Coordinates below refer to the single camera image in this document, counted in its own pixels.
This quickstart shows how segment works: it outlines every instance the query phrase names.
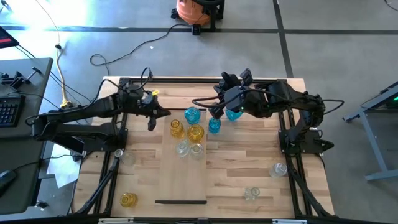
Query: wooden table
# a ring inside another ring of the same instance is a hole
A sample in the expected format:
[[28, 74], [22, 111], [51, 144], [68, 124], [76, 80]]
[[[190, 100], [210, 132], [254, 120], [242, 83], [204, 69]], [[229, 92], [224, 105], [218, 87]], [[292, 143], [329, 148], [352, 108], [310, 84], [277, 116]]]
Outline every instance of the wooden table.
[[[118, 83], [120, 77], [106, 77]], [[187, 80], [197, 77], [185, 77]], [[288, 79], [297, 91], [305, 91], [304, 80]], [[148, 90], [159, 90], [159, 103], [164, 108], [188, 108], [193, 98], [215, 96], [214, 83], [148, 83]], [[100, 97], [110, 95], [116, 87], [105, 82]], [[298, 111], [294, 111], [298, 121]], [[93, 125], [110, 119], [95, 118]], [[126, 150], [136, 157], [133, 166], [120, 164], [114, 193], [113, 217], [211, 217], [211, 218], [293, 218], [293, 206], [287, 177], [272, 178], [269, 169], [276, 162], [285, 163], [279, 150], [278, 115], [259, 119], [246, 113], [237, 122], [222, 117], [221, 132], [207, 135], [206, 142], [206, 205], [156, 204], [159, 191], [159, 166], [162, 157], [164, 118], [157, 120], [153, 132], [147, 130], [147, 118], [129, 115], [129, 137]], [[75, 192], [74, 207], [79, 209], [98, 185], [103, 152], [95, 152], [84, 162]], [[333, 206], [322, 162], [314, 155], [303, 154], [307, 184], [326, 211]], [[259, 187], [255, 201], [245, 201], [246, 187]], [[120, 206], [125, 192], [137, 194], [133, 208]], [[104, 207], [108, 189], [105, 189]], [[298, 190], [303, 212], [302, 193]]]

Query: yellow cable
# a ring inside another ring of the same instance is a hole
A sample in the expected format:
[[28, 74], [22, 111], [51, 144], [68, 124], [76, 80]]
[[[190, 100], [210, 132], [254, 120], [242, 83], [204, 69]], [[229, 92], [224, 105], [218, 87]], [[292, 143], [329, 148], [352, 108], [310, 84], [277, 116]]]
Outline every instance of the yellow cable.
[[[57, 31], [57, 35], [58, 35], [58, 44], [57, 45], [60, 45], [60, 42], [61, 42], [61, 40], [60, 40], [60, 31], [58, 30], [57, 25], [55, 25], [54, 20], [51, 18], [50, 14], [44, 9], [44, 7], [39, 3], [39, 1], [38, 0], [35, 0], [35, 1], [43, 9], [43, 11], [50, 18], [52, 24], [54, 25], [55, 30]], [[67, 94], [66, 94], [66, 91], [65, 91], [65, 80], [63, 78], [63, 74], [62, 74], [61, 68], [59, 66], [60, 57], [61, 57], [60, 49], [57, 48], [57, 59], [55, 60], [55, 64], [57, 66], [57, 70], [58, 70], [58, 73], [60, 74], [60, 78], [61, 78], [61, 81], [62, 81], [62, 104], [61, 104], [61, 107], [64, 108], [64, 107], [67, 106], [67, 103], [69, 101], [68, 101]]]

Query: wooden board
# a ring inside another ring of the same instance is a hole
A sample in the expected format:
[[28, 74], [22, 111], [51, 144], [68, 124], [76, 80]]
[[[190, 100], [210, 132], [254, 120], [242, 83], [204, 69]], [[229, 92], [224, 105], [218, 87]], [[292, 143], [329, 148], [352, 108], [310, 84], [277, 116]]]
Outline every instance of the wooden board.
[[[184, 117], [184, 111], [171, 111], [164, 118], [162, 141], [162, 158], [160, 160], [159, 197], [158, 200], [206, 200], [206, 136], [201, 140], [203, 157], [193, 158], [190, 154], [181, 158], [175, 150], [182, 139], [175, 139], [170, 134], [170, 122], [179, 120], [184, 127], [184, 137], [187, 138], [189, 124]], [[206, 111], [201, 111], [199, 125], [206, 129]]]
[[[120, 77], [106, 77], [118, 82]], [[297, 91], [305, 91], [303, 79], [288, 79]], [[166, 108], [188, 108], [193, 98], [215, 96], [213, 83], [148, 83], [146, 89], [159, 90], [159, 103]], [[116, 91], [105, 82], [100, 96]], [[295, 120], [299, 118], [294, 111]], [[95, 118], [93, 125], [110, 119]], [[287, 177], [272, 178], [268, 170], [276, 162], [285, 163], [279, 150], [278, 116], [259, 119], [248, 114], [235, 123], [222, 117], [218, 136], [208, 136], [206, 142], [206, 205], [155, 204], [159, 189], [160, 161], [164, 118], [157, 120], [153, 132], [147, 130], [147, 118], [130, 115], [127, 128], [129, 137], [126, 150], [136, 157], [133, 166], [120, 165], [112, 216], [114, 217], [218, 217], [218, 218], [292, 218], [292, 198]], [[87, 158], [81, 168], [75, 192], [74, 208], [80, 208], [98, 185], [103, 153]], [[333, 213], [330, 193], [322, 162], [314, 155], [303, 155], [307, 184], [326, 211]], [[260, 197], [247, 202], [243, 198], [245, 187], [259, 187]], [[134, 208], [119, 204], [125, 192], [137, 194]], [[104, 191], [103, 205], [108, 190]], [[303, 198], [298, 190], [300, 207]]]

